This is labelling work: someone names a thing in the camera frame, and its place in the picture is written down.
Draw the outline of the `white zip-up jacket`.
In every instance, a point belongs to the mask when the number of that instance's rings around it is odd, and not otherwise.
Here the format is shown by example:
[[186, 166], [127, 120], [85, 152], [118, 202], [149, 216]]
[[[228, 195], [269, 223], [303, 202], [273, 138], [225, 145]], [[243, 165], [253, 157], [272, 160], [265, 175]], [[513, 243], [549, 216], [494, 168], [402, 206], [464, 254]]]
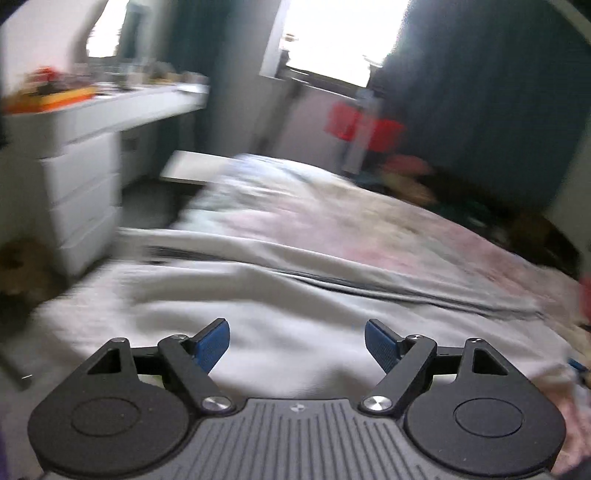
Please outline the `white zip-up jacket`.
[[530, 293], [197, 232], [122, 231], [114, 260], [34, 318], [46, 350], [69, 364], [113, 337], [152, 346], [223, 318], [230, 347], [212, 375], [245, 396], [359, 395], [380, 375], [363, 343], [370, 319], [442, 346], [484, 339], [544, 389], [574, 380], [570, 346]]

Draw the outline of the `pile of dark clothes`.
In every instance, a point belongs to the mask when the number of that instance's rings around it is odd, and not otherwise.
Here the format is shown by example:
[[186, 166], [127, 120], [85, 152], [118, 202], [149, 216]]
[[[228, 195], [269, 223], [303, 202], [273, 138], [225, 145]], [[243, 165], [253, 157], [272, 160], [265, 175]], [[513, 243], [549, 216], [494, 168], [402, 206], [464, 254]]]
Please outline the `pile of dark clothes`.
[[525, 260], [577, 279], [579, 250], [543, 215], [494, 198], [445, 173], [421, 179], [434, 195], [429, 209]]

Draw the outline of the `pastel tie-dye bed quilt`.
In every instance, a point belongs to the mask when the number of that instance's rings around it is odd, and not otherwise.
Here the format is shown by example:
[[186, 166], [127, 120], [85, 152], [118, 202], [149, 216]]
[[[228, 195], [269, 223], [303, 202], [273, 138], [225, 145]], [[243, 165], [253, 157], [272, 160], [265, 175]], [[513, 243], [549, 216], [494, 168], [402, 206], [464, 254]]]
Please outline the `pastel tie-dye bed quilt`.
[[573, 278], [311, 165], [238, 157], [181, 207], [172, 226], [310, 250], [444, 286], [534, 298], [549, 328], [590, 354], [590, 341], [576, 325], [581, 295]]

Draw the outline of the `pink garment in pile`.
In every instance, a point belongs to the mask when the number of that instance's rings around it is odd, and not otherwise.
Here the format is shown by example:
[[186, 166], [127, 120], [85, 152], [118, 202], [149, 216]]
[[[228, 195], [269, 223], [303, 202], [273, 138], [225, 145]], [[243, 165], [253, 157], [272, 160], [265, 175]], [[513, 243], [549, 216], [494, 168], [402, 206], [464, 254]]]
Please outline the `pink garment in pile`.
[[423, 177], [431, 175], [434, 170], [417, 156], [394, 154], [384, 163], [383, 172], [406, 177]]

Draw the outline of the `white drawer unit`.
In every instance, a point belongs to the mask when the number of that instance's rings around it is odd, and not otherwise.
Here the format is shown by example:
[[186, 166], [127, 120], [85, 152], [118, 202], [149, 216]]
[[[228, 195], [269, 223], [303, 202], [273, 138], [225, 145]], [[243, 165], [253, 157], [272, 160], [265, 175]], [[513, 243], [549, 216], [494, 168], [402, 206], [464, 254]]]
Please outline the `white drawer unit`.
[[120, 217], [120, 135], [104, 133], [40, 159], [36, 222], [58, 269], [81, 275], [106, 250]]

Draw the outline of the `red cloth on stand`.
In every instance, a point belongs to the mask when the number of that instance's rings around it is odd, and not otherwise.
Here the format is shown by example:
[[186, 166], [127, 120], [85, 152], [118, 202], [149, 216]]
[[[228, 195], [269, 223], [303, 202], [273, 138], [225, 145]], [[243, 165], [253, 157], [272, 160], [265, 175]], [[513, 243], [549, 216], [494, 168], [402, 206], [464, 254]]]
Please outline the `red cloth on stand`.
[[377, 119], [359, 106], [339, 101], [329, 110], [324, 131], [345, 142], [360, 140], [367, 135], [367, 150], [389, 153], [400, 143], [406, 126], [392, 119]]

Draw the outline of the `white vanity desk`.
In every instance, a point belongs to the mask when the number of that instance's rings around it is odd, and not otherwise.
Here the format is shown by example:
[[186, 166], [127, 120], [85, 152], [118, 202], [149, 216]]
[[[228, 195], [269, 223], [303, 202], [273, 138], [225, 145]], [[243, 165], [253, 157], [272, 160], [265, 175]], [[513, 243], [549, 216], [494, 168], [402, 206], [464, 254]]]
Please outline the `white vanity desk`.
[[55, 157], [102, 133], [121, 132], [205, 107], [204, 84], [154, 86], [42, 112], [6, 117], [11, 149], [32, 158]]

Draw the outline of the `teal curtain right panel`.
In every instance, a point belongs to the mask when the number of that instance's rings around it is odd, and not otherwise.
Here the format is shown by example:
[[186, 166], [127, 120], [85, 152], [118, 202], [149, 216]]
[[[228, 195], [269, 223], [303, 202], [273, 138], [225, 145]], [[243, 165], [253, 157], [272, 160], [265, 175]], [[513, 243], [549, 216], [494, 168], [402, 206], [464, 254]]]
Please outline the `teal curtain right panel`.
[[414, 1], [377, 79], [401, 150], [546, 208], [590, 112], [590, 46], [546, 1]]

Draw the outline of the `teal curtain panel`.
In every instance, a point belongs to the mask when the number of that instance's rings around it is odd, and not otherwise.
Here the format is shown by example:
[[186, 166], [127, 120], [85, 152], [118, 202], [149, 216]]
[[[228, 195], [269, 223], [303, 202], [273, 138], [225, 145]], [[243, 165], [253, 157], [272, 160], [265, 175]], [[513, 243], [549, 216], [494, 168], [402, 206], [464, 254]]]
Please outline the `teal curtain panel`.
[[414, 1], [377, 79], [401, 150], [546, 208], [590, 112], [590, 46], [546, 1]]
[[211, 76], [235, 2], [177, 1], [167, 40], [166, 61], [177, 72]]

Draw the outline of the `orange box on desk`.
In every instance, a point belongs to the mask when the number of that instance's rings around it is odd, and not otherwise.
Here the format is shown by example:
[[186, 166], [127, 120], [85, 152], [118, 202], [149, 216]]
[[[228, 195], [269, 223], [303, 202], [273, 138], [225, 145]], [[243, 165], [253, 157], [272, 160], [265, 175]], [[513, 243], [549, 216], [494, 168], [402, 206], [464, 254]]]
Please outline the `orange box on desk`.
[[96, 92], [97, 89], [90, 86], [48, 95], [17, 93], [6, 98], [2, 107], [7, 114], [44, 113], [93, 99]]

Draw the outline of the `dark framed window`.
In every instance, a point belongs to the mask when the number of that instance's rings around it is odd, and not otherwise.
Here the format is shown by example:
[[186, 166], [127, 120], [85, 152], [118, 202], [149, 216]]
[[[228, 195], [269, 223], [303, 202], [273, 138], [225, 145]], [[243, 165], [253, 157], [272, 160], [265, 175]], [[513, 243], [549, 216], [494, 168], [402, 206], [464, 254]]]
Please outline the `dark framed window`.
[[409, 1], [281, 1], [260, 73], [287, 67], [356, 87], [396, 48]]

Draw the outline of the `vanity mirror with light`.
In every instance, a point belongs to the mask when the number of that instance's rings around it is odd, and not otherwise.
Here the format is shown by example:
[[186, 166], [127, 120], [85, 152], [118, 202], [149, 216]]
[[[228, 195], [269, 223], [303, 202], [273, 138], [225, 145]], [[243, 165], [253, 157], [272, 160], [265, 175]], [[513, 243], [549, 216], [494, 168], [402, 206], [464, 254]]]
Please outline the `vanity mirror with light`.
[[92, 59], [131, 61], [138, 55], [140, 31], [149, 9], [135, 1], [108, 1], [86, 42]]

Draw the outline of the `teal curtain left panel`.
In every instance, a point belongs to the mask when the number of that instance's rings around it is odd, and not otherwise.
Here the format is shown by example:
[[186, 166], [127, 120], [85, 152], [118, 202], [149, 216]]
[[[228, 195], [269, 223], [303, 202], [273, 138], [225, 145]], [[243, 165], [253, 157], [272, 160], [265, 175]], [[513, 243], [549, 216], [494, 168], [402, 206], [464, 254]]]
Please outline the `teal curtain left panel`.
[[177, 72], [211, 76], [235, 2], [177, 1], [167, 40], [166, 61]]

